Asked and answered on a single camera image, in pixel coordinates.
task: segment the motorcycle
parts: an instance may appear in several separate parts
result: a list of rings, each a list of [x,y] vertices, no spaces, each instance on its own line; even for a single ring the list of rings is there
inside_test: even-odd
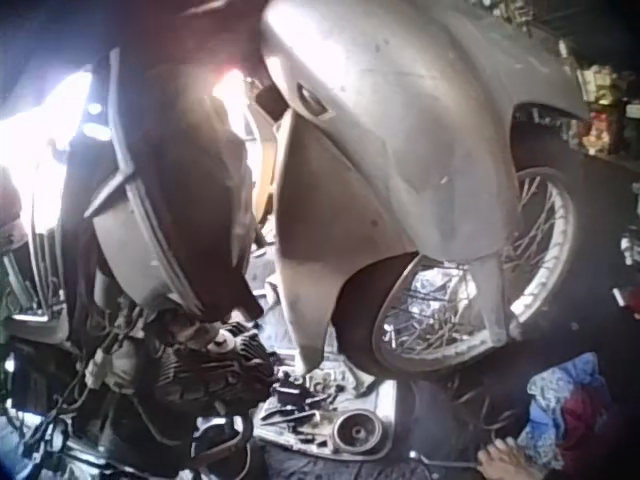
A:
[[[268,214],[301,374],[330,325],[378,377],[460,368],[561,285],[576,154],[514,120],[586,116],[558,59],[462,1],[254,3],[168,12],[0,124],[0,148],[38,126],[0,156],[12,404],[43,415],[27,452],[61,429],[175,476],[244,445],[275,381],[245,278]],[[220,47],[194,62],[204,17]],[[231,70],[240,101],[211,94]],[[194,447],[211,417],[226,430]]]

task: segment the floor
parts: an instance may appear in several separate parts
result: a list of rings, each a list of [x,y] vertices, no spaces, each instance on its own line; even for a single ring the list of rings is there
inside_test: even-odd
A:
[[[640,382],[631,381],[640,361],[640,321],[616,305],[611,289],[633,281],[633,272],[623,263],[620,235],[634,222],[636,201],[631,183],[640,179],[634,172],[611,162],[586,158],[582,197],[587,222],[582,228],[576,262],[569,271],[559,299],[547,313],[548,321],[529,332],[529,338],[492,354],[465,369],[461,388],[482,387],[491,398],[489,416],[516,409],[519,414],[500,434],[517,435],[527,420],[529,378],[579,353],[598,354],[603,376],[616,403],[640,404]],[[263,262],[264,278],[272,271]],[[286,332],[276,329],[266,335],[276,343],[288,341]],[[266,447],[270,478],[288,480],[420,479],[419,466],[406,461],[415,448],[431,458],[472,459],[487,442],[487,432],[475,425],[479,405],[458,407],[449,401],[444,385],[426,382],[401,384],[398,411],[402,412],[394,450],[384,461],[345,464],[318,460]],[[440,478],[481,478],[475,472],[439,472]]]

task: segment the spoke wheel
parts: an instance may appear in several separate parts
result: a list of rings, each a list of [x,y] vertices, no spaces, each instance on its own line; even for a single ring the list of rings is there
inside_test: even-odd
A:
[[[525,323],[561,281],[575,243],[576,215],[555,170],[524,170],[518,181],[522,228],[503,252],[503,264],[508,302]],[[492,346],[475,295],[464,265],[417,257],[376,320],[376,357],[389,368],[417,372],[460,365],[488,352]]]

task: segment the front wheel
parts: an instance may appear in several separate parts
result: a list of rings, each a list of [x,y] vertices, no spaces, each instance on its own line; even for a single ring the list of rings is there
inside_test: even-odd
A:
[[[556,153],[562,148],[577,155],[547,135]],[[528,325],[541,320],[562,284],[580,222],[571,179],[557,168],[535,166],[531,158],[520,160],[523,225],[502,259],[514,321]],[[382,260],[343,288],[334,315],[339,347],[358,368],[379,377],[424,376],[465,365],[493,349],[475,295],[465,265],[415,254]],[[364,304],[365,298],[371,300]]]

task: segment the tire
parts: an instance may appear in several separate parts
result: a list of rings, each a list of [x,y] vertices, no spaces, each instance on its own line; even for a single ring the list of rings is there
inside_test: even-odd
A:
[[[543,305],[524,324],[523,334],[526,337],[537,327],[544,326],[547,317],[552,317],[548,315],[549,307],[553,304],[553,299],[562,294],[567,271],[575,260],[585,218],[579,188],[584,160],[583,155],[570,149],[557,132],[539,125],[515,124],[511,141],[516,170],[520,172],[534,169],[532,173],[552,175],[554,181],[561,183],[563,190],[568,193],[576,222],[573,230],[575,237],[568,259]],[[339,350],[357,368],[370,375],[394,379],[437,379],[466,365],[459,364],[429,372],[409,371],[390,367],[374,351],[373,337],[378,313],[416,255],[417,253],[399,255],[364,267],[345,283],[336,302],[333,318]]]

